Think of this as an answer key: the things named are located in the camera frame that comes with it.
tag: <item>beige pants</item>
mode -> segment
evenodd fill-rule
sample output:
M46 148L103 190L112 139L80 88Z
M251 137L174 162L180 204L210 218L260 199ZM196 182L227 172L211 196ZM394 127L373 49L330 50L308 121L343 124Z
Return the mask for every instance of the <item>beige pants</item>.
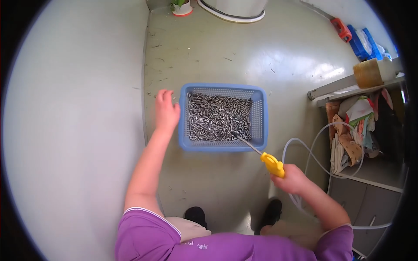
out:
M169 217L166 218L173 226L175 226L181 233L181 242L188 241L192 238L198 238L202 236L209 236L212 234L211 231L205 229L198 223L193 221L178 218L178 217ZM267 232L267 235L277 235L282 237L290 238L293 242L298 245L314 250L316 243L321 237L323 230L319 226L301 226L295 223L285 222L279 220L270 230Z

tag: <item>person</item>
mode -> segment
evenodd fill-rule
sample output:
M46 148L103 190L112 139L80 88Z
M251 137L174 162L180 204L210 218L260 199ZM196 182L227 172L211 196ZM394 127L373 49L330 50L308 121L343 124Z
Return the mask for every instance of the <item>person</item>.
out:
M314 210L323 231L313 250L289 237L270 235L280 217L281 202L273 199L256 230L260 236L211 234L199 207L185 219L165 218L156 199L163 158L180 119L180 106L172 104L173 91L156 96L156 128L133 171L123 216L117 227L115 259L131 260L352 260L353 231L344 208L292 164L284 164L285 177L270 175L274 185L300 195Z

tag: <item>gray floor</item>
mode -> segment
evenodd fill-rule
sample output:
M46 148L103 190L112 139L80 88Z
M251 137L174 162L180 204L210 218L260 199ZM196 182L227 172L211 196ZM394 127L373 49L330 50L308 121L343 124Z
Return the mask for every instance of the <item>gray floor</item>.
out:
M147 136L155 128L154 95L190 82L260 86L268 96L269 136L265 151L281 159L285 143L298 137L308 145L327 123L323 111L306 97L308 90L352 74L358 63L348 44L329 21L294 1L270 1L263 20L233 24L192 2L194 12L175 17L154 11L145 55L145 117ZM314 153L329 167L328 133ZM307 151L290 146L286 162L304 168ZM323 189L328 175L311 162L307 176ZM166 216L182 217L192 206L206 212L213 232L252 234L269 197L283 202L282 219L309 222L287 194L270 185L259 156L242 153L187 153L171 139L160 177L159 195Z

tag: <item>white cylindrical tank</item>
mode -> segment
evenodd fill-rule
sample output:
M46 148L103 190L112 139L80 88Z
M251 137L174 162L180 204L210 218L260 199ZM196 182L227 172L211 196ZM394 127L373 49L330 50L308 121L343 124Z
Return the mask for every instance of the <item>white cylindrical tank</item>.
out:
M213 15L236 23L253 23L264 17L268 0L198 0Z

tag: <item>blue plastic basket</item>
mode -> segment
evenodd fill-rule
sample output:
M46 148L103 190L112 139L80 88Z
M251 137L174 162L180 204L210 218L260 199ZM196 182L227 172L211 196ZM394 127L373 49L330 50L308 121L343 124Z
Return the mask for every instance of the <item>blue plastic basket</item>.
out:
M365 48L363 47L359 36L356 33L356 29L352 26L352 25L347 25L347 28L350 30L352 38L349 41L351 48L353 49L354 53L356 54L356 56L361 60L361 61L365 61L365 60L370 60L373 58L377 58L378 60L382 60L383 57L379 52L379 49L377 48L377 45L372 37L372 35L370 34L369 30L367 28L363 29L363 32L366 34L367 39L372 47L372 54L368 54L367 51L365 50Z
M211 142L206 140L190 140L189 127L189 98L188 92L237 97L242 99L251 98L253 104L250 109L250 143L258 150L267 146L268 136L268 109L267 96L263 89L257 86L240 84L211 84L211 83L190 83L185 84L180 92L181 115L178 123L178 142L186 151L206 152L241 152L252 151L243 141L219 141Z

